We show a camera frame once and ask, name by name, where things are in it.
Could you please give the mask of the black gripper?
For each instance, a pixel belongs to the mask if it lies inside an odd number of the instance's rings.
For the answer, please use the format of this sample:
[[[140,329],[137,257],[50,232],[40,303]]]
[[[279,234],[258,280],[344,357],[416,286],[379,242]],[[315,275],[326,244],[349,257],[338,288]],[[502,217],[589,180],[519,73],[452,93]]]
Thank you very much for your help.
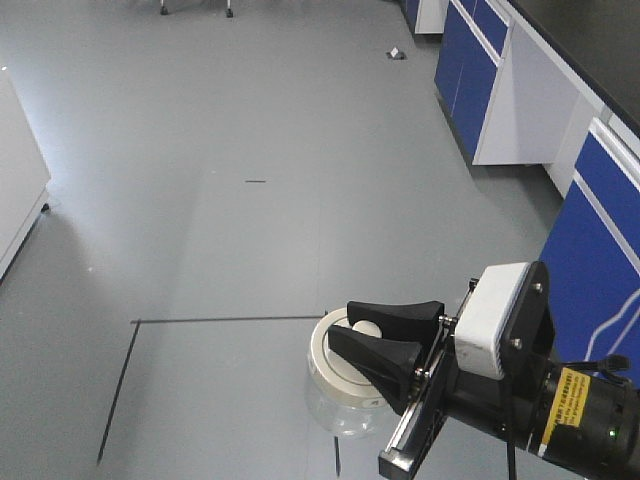
[[[361,373],[401,417],[378,457],[383,477],[414,478],[446,419],[452,417],[503,440],[507,476],[516,478],[516,451],[526,449],[533,435],[555,336],[548,307],[548,269],[540,261],[529,264],[500,341],[502,380],[462,371],[456,360],[458,317],[480,277],[470,279],[453,316],[439,301],[405,305],[349,301],[349,324],[369,321],[382,338],[342,326],[328,329],[329,348]]]

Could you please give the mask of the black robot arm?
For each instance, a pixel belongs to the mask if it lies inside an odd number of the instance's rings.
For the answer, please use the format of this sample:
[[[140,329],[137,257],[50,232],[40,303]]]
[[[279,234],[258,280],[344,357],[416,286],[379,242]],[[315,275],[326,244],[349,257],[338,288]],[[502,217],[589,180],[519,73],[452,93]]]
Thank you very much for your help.
[[[415,477],[446,420],[586,479],[639,475],[639,392],[625,357],[560,363],[540,261],[487,267],[458,312],[441,302],[350,302],[328,345],[382,395],[400,422],[379,454],[387,479]]]

